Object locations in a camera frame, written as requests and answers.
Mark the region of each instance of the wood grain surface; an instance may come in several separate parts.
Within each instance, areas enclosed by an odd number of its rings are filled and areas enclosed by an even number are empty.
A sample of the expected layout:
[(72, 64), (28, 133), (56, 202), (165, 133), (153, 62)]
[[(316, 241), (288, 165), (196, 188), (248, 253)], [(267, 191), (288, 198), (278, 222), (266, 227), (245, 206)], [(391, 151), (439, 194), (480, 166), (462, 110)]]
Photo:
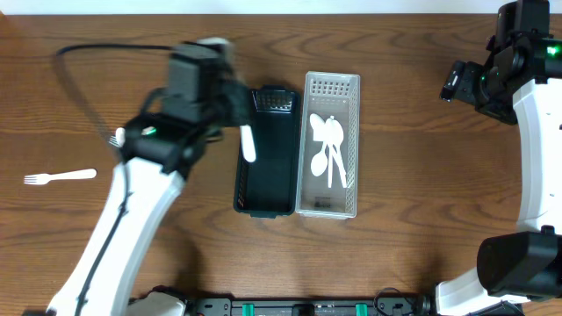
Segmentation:
[[(158, 284), (237, 298), (373, 297), (430, 291), (512, 233), (521, 199), (517, 126), (438, 94), (454, 60), (482, 62), (493, 15), (0, 16), (0, 314), (44, 308), (80, 258), (115, 162), (55, 81), (53, 53), (81, 43), (236, 44), (247, 83), (302, 90), (307, 71), (361, 76), (355, 219), (251, 219), (234, 211), (239, 134), (212, 144), (164, 218), (133, 294)], [(562, 35), (562, 18), (552, 18)], [(68, 67), (110, 128), (164, 85), (166, 55), (80, 51)], [(93, 180), (25, 186), (41, 172)], [(559, 301), (528, 315), (562, 313)]]

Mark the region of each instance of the black cable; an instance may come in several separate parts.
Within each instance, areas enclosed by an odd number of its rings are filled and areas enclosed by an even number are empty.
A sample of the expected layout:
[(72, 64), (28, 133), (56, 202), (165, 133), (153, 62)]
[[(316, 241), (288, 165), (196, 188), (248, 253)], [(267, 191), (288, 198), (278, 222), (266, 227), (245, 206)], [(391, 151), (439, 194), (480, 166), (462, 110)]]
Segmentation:
[(165, 92), (164, 88), (156, 88), (156, 89), (153, 89), (152, 91), (150, 91), (150, 93), (148, 93), (147, 98), (144, 100), (144, 102), (142, 103), (142, 106), (140, 107), (140, 113), (144, 113), (144, 112), (148, 111), (148, 109), (150, 108), (150, 105), (152, 105), (152, 103), (157, 98), (164, 96), (164, 92)]
[[(75, 102), (75, 104), (79, 107), (79, 109), (84, 112), (86, 117), (88, 117), (91, 123), (96, 127), (97, 133), (102, 138), (102, 140), (107, 144), (107, 141), (109, 140), (112, 133), (109, 132), (109, 129), (105, 125), (105, 122), (102, 119), (102, 117), (94, 109), (90, 107), (88, 100), (80, 91), (80, 89), (78, 89), (72, 76), (66, 70), (66, 65), (62, 58), (62, 56), (65, 53), (75, 51), (78, 49), (92, 49), (92, 48), (153, 49), (153, 50), (169, 51), (172, 49), (172, 47), (154, 46), (154, 45), (129, 45), (129, 44), (84, 44), (84, 45), (74, 45), (74, 46), (64, 47), (54, 55), (54, 60), (53, 60), (54, 71), (56, 73), (57, 79), (59, 80), (59, 83), (61, 84), (62, 88), (65, 90), (67, 95), (70, 97), (70, 99), (72, 99)], [(148, 108), (146, 104), (152, 103), (152, 101), (150, 101), (150, 103), (148, 101), (149, 100), (147, 100), (145, 104), (142, 106), (142, 110), (146, 110), (145, 107)], [(109, 244), (112, 241), (113, 235), (117, 231), (117, 227), (119, 226), (121, 219), (126, 214), (126, 203), (127, 200), (129, 199), (129, 187), (130, 187), (129, 171), (125, 164), (125, 159), (121, 154), (121, 152), (119, 151), (119, 149), (115, 150), (114, 153), (116, 154), (118, 161), (121, 162), (123, 165), (123, 176), (125, 178), (125, 196), (123, 197), (123, 202), (119, 206), (119, 214), (117, 215), (117, 218), (113, 223), (112, 229), (107, 234), (104, 244), (99, 249), (96, 259), (94, 260), (90, 268), (90, 272), (88, 272), (88, 276), (86, 276), (86, 280), (84, 281), (82, 290), (78, 295), (78, 299), (77, 299), (78, 302), (76, 303), (75, 316), (79, 316), (80, 313), (82, 312), (82, 308), (86, 303), (86, 294), (88, 293), (88, 289), (90, 288), (91, 280), (93, 279), (96, 273), (97, 266), (102, 261), (102, 258), (104, 257), (104, 253), (109, 247)]]
[(380, 291), (377, 293), (377, 295), (375, 296), (375, 298), (373, 299), (373, 302), (372, 302), (372, 303), (375, 305), (375, 309), (377, 310), (377, 312), (379, 312), (379, 313), (380, 313), (381, 315), (383, 315), (383, 316), (391, 316), (391, 315), (389, 315), (389, 314), (387, 314), (387, 313), (381, 311), (380, 308), (378, 308), (378, 299), (379, 299), (380, 295), (383, 294), (383, 293), (386, 292), (386, 291), (395, 291), (395, 292), (398, 292), (398, 294), (400, 294), (400, 296), (402, 296), (402, 298), (404, 298), (404, 300), (405, 300), (408, 304), (410, 304), (410, 308), (412, 309), (412, 312), (402, 314), (402, 316), (408, 316), (408, 315), (411, 315), (411, 314), (414, 312), (415, 302), (409, 301), (409, 300), (404, 296), (404, 294), (402, 294), (401, 291), (399, 291), (399, 290), (396, 289), (396, 288), (392, 288), (392, 287), (388, 287), (388, 288), (384, 288), (384, 289), (380, 290)]

